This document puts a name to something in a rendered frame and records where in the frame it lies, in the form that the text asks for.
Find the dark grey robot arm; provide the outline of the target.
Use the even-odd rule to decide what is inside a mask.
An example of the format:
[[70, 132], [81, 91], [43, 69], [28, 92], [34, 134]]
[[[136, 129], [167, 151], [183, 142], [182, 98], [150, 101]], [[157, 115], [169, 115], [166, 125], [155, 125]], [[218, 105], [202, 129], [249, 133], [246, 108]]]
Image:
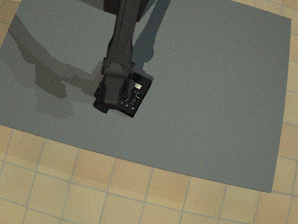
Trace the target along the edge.
[[122, 94], [126, 89], [124, 81], [133, 77], [136, 64], [131, 62], [132, 38], [140, 4], [141, 0], [119, 0], [114, 35], [102, 63], [102, 74], [105, 75], [101, 82], [102, 89], [93, 103], [102, 113], [120, 108]]

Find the black lighting desk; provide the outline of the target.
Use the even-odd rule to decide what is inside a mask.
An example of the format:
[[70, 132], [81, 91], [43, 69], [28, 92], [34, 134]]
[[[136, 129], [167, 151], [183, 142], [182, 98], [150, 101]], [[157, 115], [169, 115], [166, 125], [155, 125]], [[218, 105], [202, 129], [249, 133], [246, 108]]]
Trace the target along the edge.
[[[134, 72], [133, 77], [130, 77], [130, 79], [135, 81], [136, 84], [130, 92], [128, 99], [121, 98], [120, 108], [117, 110], [133, 118], [151, 86], [151, 80], [136, 72]], [[100, 91], [101, 87], [99, 85], [94, 93], [96, 98]]]

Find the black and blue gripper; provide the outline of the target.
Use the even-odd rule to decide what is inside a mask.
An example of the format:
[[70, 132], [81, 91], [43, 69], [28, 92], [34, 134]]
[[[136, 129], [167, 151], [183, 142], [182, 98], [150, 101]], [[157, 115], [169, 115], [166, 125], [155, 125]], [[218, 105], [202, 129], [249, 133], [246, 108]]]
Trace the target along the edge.
[[[104, 79], [104, 77], [102, 78], [102, 80]], [[102, 80], [101, 80], [101, 82], [102, 82]], [[101, 82], [99, 83], [99, 85], [100, 85], [100, 87], [102, 89]], [[132, 89], [134, 88], [134, 86], [135, 86], [136, 83], [133, 80], [131, 80], [131, 79], [125, 79], [124, 83], [125, 83], [126, 89], [125, 89], [125, 92], [122, 94], [122, 98], [123, 99], [128, 99], [129, 94], [132, 91]]]

